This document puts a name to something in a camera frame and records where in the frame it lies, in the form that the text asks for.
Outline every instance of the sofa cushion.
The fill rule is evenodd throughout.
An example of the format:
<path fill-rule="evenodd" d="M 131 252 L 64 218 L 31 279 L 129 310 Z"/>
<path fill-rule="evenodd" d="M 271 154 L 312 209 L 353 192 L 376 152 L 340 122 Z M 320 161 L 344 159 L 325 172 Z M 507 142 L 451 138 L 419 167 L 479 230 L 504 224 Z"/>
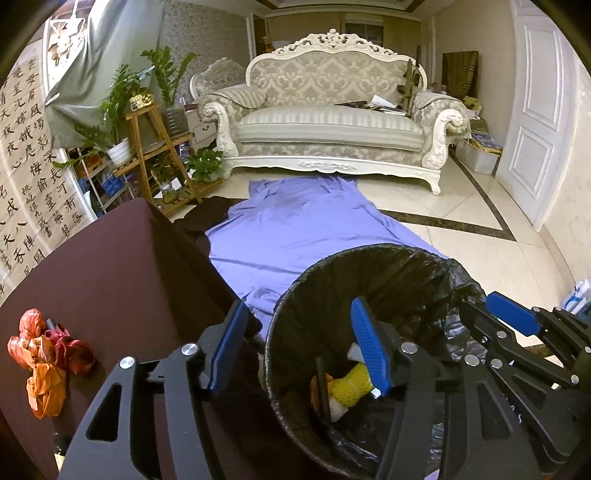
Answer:
<path fill-rule="evenodd" d="M 335 105 L 294 105 L 250 113 L 236 126 L 239 142 L 306 142 L 419 151 L 423 130 L 410 118 Z"/>

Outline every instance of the plant pot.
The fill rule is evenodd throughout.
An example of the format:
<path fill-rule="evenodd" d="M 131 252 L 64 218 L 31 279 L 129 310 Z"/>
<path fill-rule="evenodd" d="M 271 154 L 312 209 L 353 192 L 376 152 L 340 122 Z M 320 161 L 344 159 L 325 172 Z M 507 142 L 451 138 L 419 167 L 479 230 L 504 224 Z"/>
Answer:
<path fill-rule="evenodd" d="M 183 105 L 176 103 L 173 106 L 169 106 L 164 112 L 163 117 L 170 138 L 180 137 L 189 131 L 187 115 L 185 114 Z"/>
<path fill-rule="evenodd" d="M 165 181 L 160 183 L 160 191 L 162 192 L 162 201 L 166 204 L 174 203 L 177 199 L 177 192 L 173 187 L 172 181 Z"/>
<path fill-rule="evenodd" d="M 116 168 L 121 168 L 131 160 L 131 148 L 129 138 L 125 138 L 121 143 L 107 150 L 107 155 L 113 161 Z"/>

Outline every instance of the throw blanket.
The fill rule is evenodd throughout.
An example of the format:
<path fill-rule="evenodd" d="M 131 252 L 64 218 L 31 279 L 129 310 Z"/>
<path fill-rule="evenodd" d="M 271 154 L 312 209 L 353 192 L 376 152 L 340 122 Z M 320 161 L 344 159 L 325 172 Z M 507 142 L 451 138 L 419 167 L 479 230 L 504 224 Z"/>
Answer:
<path fill-rule="evenodd" d="M 413 109 L 421 110 L 425 108 L 427 105 L 430 105 L 433 102 L 437 102 L 438 100 L 455 100 L 456 102 L 461 103 L 464 105 L 460 100 L 454 97 L 450 97 L 449 95 L 441 95 L 440 93 L 432 93 L 432 92 L 417 92 L 414 98 L 414 106 Z"/>
<path fill-rule="evenodd" d="M 392 243 L 436 249 L 385 216 L 336 176 L 252 181 L 251 198 L 206 232 L 210 260 L 262 322 L 266 338 L 275 304 L 308 267 L 362 245 Z"/>

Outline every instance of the plastic bag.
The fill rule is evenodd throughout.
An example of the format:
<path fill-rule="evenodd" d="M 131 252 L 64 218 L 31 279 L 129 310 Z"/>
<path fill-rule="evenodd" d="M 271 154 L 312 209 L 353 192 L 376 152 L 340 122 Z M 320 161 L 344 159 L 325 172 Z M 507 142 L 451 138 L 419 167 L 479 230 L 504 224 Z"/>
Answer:
<path fill-rule="evenodd" d="M 277 304 L 265 348 L 265 383 L 279 421 L 306 454 L 349 478 L 372 478 L 386 445 L 396 398 L 362 399 L 337 423 L 322 424 L 310 408 L 315 357 L 344 377 L 354 363 L 347 351 L 355 336 L 349 310 L 364 296 L 375 317 L 444 361 L 486 350 L 461 324 L 457 305 L 483 304 L 485 293 L 453 259 L 392 244 L 354 248 L 310 267 Z M 443 445 L 443 401 L 434 425 L 431 461 L 438 468 Z"/>

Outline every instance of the carved sofa frame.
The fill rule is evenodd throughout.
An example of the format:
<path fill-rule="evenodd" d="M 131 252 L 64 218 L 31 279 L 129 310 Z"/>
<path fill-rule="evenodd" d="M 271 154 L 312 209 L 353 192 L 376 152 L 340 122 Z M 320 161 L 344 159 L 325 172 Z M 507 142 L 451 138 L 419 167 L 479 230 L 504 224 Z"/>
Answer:
<path fill-rule="evenodd" d="M 253 69 L 259 62 L 268 59 L 284 61 L 313 51 L 330 54 L 354 51 L 383 62 L 407 62 L 410 58 L 373 45 L 357 35 L 341 35 L 335 30 L 331 30 L 328 34 L 311 34 L 292 45 L 253 59 L 246 70 L 246 85 L 257 87 L 264 93 L 265 82 L 257 84 L 252 78 Z M 246 109 L 236 105 L 228 98 L 213 94 L 207 95 L 200 101 L 201 113 L 206 122 L 218 121 L 217 147 L 223 151 L 226 178 L 237 167 L 281 167 L 295 171 L 338 172 L 354 175 L 379 173 L 423 179 L 429 183 L 433 194 L 438 195 L 440 193 L 440 170 L 447 161 L 448 146 L 456 143 L 460 138 L 469 138 L 470 122 L 465 107 L 459 100 L 425 92 L 427 76 L 422 67 L 420 67 L 420 73 L 422 77 L 421 92 L 417 94 L 415 107 L 411 113 L 411 119 L 422 127 L 424 132 L 423 149 L 417 152 L 417 155 L 420 155 L 417 157 L 420 164 L 403 164 L 329 154 L 242 154 L 240 142 L 233 138 L 233 129 L 244 117 L 256 109 Z"/>

